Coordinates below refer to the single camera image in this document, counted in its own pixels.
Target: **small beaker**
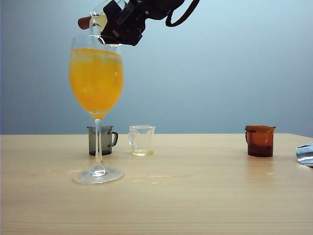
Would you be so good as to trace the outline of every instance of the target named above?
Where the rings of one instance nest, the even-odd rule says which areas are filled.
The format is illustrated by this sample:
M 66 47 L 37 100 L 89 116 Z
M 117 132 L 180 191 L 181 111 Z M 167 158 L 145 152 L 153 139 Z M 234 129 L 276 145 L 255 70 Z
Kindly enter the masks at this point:
M 96 150 L 96 130 L 94 126 L 88 126 L 88 138 L 89 138 L 89 154 L 95 155 Z M 101 149 L 102 155 L 108 155 L 112 153 L 112 147 L 116 146 L 118 134 L 112 131 L 113 126 L 101 126 Z
M 273 156 L 275 126 L 248 125 L 246 126 L 246 142 L 248 154 L 256 157 Z
M 153 153 L 152 135 L 155 126 L 137 125 L 129 127 L 129 144 L 132 146 L 132 154 L 136 156 L 146 156 Z

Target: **clear glass mug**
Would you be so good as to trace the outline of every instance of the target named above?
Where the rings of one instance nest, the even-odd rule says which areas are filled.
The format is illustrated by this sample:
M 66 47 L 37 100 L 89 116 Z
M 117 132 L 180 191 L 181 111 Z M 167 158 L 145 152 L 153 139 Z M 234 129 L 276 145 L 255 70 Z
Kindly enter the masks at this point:
M 129 127 L 129 144 L 132 146 L 132 154 L 135 156 L 146 156 L 153 153 L 152 135 L 155 126 L 138 125 Z
M 256 157 L 273 156 L 275 126 L 248 125 L 246 126 L 246 142 L 248 154 Z

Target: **mug handle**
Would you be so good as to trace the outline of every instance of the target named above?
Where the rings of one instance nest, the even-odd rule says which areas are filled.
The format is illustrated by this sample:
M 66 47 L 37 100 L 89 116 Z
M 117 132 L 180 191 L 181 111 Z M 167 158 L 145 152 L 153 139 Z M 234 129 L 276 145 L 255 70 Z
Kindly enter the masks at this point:
M 114 131 L 112 131 L 112 134 L 114 135 L 114 140 L 112 142 L 112 147 L 116 146 L 117 139 L 118 139 L 118 134 Z
M 247 135 L 248 135 L 248 131 L 246 130 L 246 143 L 248 143 Z

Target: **glass base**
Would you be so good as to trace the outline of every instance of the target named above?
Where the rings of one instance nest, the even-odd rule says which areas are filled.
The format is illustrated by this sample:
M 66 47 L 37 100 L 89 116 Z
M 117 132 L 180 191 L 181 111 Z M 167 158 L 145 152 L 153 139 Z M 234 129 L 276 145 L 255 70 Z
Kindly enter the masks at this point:
M 123 171 L 116 168 L 107 168 L 104 165 L 95 165 L 93 168 L 80 172 L 72 181 L 81 185 L 103 184 L 117 180 L 124 175 Z

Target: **wine glass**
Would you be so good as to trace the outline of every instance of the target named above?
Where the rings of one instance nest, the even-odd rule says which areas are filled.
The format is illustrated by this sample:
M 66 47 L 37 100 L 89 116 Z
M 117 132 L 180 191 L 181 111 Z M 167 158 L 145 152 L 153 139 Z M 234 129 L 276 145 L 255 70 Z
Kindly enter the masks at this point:
M 77 101 L 94 118 L 96 129 L 95 163 L 72 179 L 78 184 L 102 184 L 123 176 L 120 169 L 102 163 L 101 119 L 115 105 L 123 88 L 120 45 L 105 41 L 104 36 L 80 35 L 74 37 L 71 47 L 69 82 Z

